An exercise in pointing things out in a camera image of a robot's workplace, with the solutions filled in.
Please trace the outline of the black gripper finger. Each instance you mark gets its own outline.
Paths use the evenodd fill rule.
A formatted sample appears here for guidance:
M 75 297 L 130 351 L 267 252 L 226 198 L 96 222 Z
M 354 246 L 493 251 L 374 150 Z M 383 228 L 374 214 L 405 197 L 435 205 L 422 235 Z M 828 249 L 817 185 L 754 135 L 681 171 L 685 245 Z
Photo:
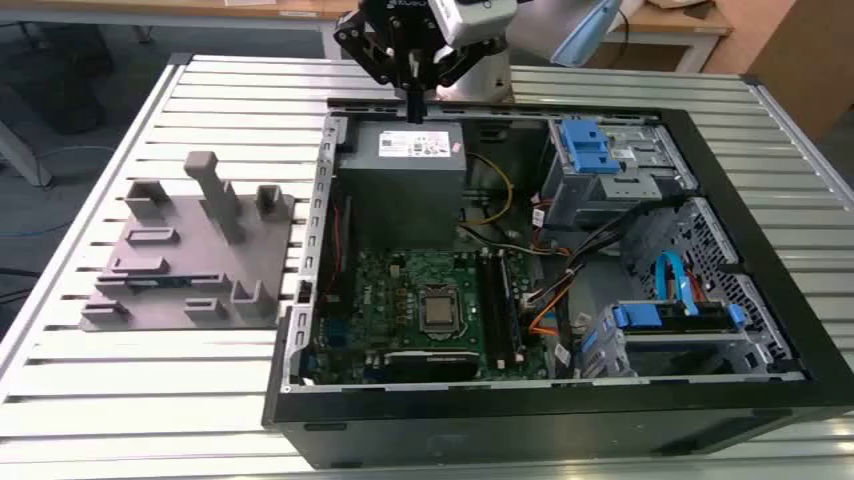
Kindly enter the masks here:
M 363 70 L 381 85 L 393 85 L 406 101 L 406 120 L 415 122 L 415 80 L 410 64 L 410 48 L 402 41 L 383 48 L 362 12 L 347 12 L 339 19 L 334 39 Z
M 414 58 L 415 123 L 427 115 L 435 99 L 462 102 L 501 102 L 509 98 L 509 52 L 505 38 L 435 51 L 431 60 Z

